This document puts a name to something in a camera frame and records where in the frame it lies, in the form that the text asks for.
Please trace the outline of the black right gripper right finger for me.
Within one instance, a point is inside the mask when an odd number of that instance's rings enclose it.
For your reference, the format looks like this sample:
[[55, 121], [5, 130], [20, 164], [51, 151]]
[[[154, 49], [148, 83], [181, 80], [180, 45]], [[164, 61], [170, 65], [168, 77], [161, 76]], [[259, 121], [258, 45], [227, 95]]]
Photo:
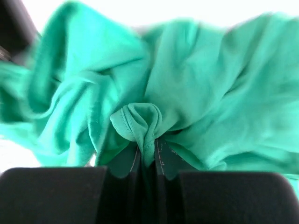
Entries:
[[198, 171], [163, 138], [155, 141], [160, 224], [296, 224], [290, 183], [268, 172]]

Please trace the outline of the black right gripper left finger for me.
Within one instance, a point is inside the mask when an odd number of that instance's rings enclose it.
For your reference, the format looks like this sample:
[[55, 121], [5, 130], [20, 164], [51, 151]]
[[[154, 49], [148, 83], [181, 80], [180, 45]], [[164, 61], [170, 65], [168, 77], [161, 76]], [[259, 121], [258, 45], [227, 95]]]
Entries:
[[0, 176], [3, 224], [139, 224], [141, 154], [128, 145], [107, 165], [12, 168]]

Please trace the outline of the green tank top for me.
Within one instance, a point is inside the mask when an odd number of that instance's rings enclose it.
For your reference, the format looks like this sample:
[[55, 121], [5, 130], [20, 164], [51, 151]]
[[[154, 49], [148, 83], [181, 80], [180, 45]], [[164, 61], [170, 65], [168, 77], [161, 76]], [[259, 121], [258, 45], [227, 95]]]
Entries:
[[31, 52], [0, 64], [0, 133], [44, 166], [105, 164], [135, 142], [148, 167], [164, 137], [197, 169], [299, 176], [298, 18], [139, 34], [67, 2]]

